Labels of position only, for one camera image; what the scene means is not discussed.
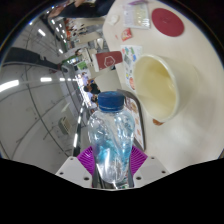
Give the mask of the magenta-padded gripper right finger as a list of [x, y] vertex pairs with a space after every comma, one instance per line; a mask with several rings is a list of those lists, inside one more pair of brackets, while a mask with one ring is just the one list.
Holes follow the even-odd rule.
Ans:
[[168, 175], [168, 170], [155, 156], [147, 156], [133, 147], [129, 159], [128, 184], [140, 188]]

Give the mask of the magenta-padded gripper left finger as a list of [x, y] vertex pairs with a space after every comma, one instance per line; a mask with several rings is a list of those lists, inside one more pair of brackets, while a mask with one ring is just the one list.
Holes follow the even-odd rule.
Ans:
[[95, 173], [95, 161], [92, 148], [83, 150], [77, 157], [70, 156], [56, 172], [65, 180], [84, 188], [93, 186], [93, 177]]

